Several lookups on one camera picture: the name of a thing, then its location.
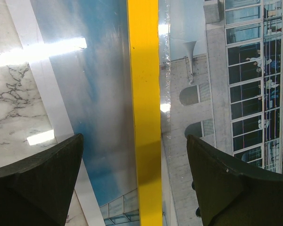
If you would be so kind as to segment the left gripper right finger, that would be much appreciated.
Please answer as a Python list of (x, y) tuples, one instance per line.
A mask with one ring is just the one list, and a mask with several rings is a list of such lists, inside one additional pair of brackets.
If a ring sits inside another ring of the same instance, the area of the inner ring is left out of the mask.
[(205, 226), (283, 226), (283, 174), (188, 135), (187, 155)]

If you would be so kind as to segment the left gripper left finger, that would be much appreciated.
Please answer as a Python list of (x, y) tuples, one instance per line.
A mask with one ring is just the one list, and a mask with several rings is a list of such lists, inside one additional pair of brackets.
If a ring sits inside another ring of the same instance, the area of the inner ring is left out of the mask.
[(83, 135), (0, 167), (0, 226), (63, 226), (83, 155)]

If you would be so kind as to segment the photo of white building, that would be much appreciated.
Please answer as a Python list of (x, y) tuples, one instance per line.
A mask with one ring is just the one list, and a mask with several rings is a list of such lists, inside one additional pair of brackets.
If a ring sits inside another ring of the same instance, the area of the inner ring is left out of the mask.
[(162, 217), (200, 226), (186, 138), (283, 170), (283, 0), (158, 0)]

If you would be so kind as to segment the yellow picture frame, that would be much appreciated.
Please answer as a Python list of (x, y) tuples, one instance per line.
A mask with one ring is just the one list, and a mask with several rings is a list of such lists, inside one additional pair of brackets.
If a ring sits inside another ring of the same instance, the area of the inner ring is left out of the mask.
[(140, 224), (161, 226), (158, 1), (127, 1)]

